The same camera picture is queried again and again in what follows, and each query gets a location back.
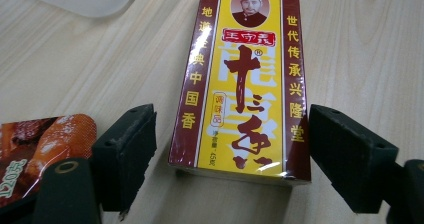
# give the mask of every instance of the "product package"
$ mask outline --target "product package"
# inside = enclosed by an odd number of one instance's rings
[[[96,138],[96,124],[84,114],[2,124],[0,215],[8,205],[34,196],[53,163],[89,158]]]
[[[299,0],[200,0],[168,161],[200,175],[310,182]]]

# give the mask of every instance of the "wooden table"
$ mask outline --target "wooden table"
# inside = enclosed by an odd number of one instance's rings
[[[199,0],[134,0],[108,18],[0,0],[0,121],[74,113],[104,133],[154,103],[158,149],[122,223],[385,223],[354,214],[312,162],[310,185],[266,186],[167,165]],[[338,109],[424,159],[424,0],[301,0],[309,104]],[[105,213],[104,223],[120,223]]]

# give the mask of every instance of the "light wood surface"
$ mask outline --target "light wood surface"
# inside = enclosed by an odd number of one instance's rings
[[[86,113],[104,133],[153,103],[158,149],[122,223],[385,223],[354,214],[317,165],[312,184],[177,176],[167,165],[199,0],[134,0],[91,19],[0,0],[0,121]],[[301,0],[309,104],[338,109],[424,159],[424,0]],[[105,213],[104,223],[120,223]]]

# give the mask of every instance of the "portrait of man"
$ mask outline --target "portrait of man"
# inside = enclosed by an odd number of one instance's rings
[[[242,26],[257,27],[266,20],[266,16],[260,11],[263,0],[240,0],[242,11],[234,12],[234,19]]]

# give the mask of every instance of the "snack package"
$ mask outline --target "snack package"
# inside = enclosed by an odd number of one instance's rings
[[[309,183],[299,0],[200,0],[169,164]]]
[[[37,193],[53,163],[91,156],[96,124],[84,114],[2,124],[0,127],[0,210]]]

